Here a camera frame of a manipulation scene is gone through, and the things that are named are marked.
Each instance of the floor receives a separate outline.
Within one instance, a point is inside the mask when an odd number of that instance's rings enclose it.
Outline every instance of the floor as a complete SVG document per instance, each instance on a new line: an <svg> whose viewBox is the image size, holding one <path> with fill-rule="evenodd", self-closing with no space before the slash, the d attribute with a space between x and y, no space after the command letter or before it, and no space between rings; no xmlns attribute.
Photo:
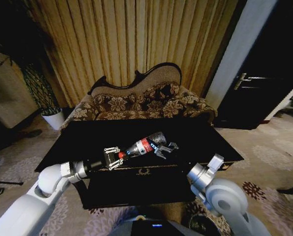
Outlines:
<svg viewBox="0 0 293 236"><path fill-rule="evenodd" d="M35 183L37 164L55 142L58 132L39 116L26 131L42 129L34 138L24 138L0 151L0 180L23 181L24 185L2 185L0 217L8 207ZM275 236L293 235L293 196L278 194L277 188L293 187L293 118L273 117L269 124L255 130L217 129L244 157L217 177L234 181L246 193L248 211L257 216ZM155 205L171 220L181 222L195 213L207 214L229 235L224 218L211 215L198 201ZM121 220L135 214L135 207L115 207L85 211L70 186L58 201L54 213L41 231L41 236L107 235Z"/></svg>

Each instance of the white flower pot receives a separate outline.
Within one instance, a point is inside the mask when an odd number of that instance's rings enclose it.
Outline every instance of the white flower pot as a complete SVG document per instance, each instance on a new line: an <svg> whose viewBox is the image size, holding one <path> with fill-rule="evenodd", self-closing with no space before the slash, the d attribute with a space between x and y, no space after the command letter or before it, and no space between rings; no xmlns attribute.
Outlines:
<svg viewBox="0 0 293 236"><path fill-rule="evenodd" d="M54 130L59 130L60 126L64 122L64 116L62 109L59 113L54 114L52 116L42 116Z"/></svg>

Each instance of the door frame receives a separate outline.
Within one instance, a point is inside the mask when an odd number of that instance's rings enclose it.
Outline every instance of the door frame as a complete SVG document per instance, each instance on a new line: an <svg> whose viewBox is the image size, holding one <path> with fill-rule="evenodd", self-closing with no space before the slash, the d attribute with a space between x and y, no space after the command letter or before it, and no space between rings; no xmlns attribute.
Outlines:
<svg viewBox="0 0 293 236"><path fill-rule="evenodd" d="M247 1L205 97L213 108L221 104L277 1Z"/></svg>

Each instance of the curtain fold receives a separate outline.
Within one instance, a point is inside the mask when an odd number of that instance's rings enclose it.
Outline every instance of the curtain fold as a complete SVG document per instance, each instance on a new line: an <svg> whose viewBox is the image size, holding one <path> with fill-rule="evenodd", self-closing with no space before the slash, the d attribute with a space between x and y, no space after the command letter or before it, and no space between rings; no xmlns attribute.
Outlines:
<svg viewBox="0 0 293 236"><path fill-rule="evenodd" d="M103 75L126 86L161 62L202 93L238 0L29 0L69 106Z"/></svg>

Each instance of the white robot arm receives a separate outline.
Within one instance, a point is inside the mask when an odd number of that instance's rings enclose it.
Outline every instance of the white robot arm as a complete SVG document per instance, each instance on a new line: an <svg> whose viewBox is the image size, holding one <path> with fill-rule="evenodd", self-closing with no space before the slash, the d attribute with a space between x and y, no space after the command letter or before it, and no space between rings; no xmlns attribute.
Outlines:
<svg viewBox="0 0 293 236"><path fill-rule="evenodd" d="M60 165L47 167L32 188L0 218L0 235L38 235L68 186L68 178L60 174Z"/></svg>
<svg viewBox="0 0 293 236"><path fill-rule="evenodd" d="M270 236L264 224L247 212L248 202L241 188L227 179L214 178L223 164L216 154L207 167L197 163L188 173L192 192L214 215L223 215L235 236Z"/></svg>
<svg viewBox="0 0 293 236"><path fill-rule="evenodd" d="M214 179L222 164L223 157L218 154L207 167L197 163L187 175L192 192L213 214L225 217L235 236L270 236L263 223L247 212L247 199L240 187L226 179ZM69 184L79 182L98 166L67 162L44 169L32 188L0 218L0 235L38 235Z"/></svg>

